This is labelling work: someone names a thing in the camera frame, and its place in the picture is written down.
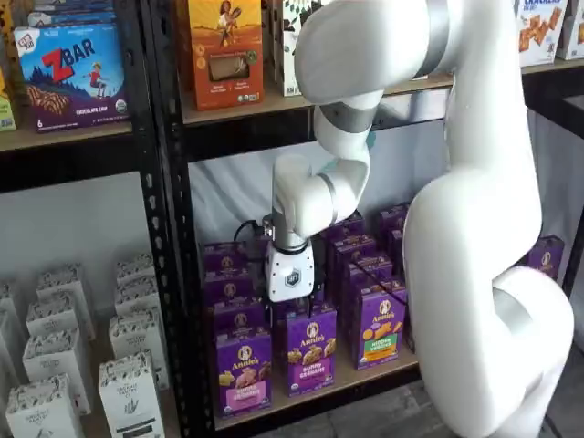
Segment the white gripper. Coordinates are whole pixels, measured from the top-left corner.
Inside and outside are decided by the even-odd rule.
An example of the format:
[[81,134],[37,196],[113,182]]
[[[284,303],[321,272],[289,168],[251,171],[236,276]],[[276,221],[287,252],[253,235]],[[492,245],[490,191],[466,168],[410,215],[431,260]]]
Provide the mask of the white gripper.
[[315,285],[315,262],[312,244],[291,254],[284,253],[273,245],[268,246],[266,261],[266,283],[269,300],[266,302],[266,318],[274,321],[274,304],[307,297],[307,315],[312,318],[325,303],[320,292],[313,292]]

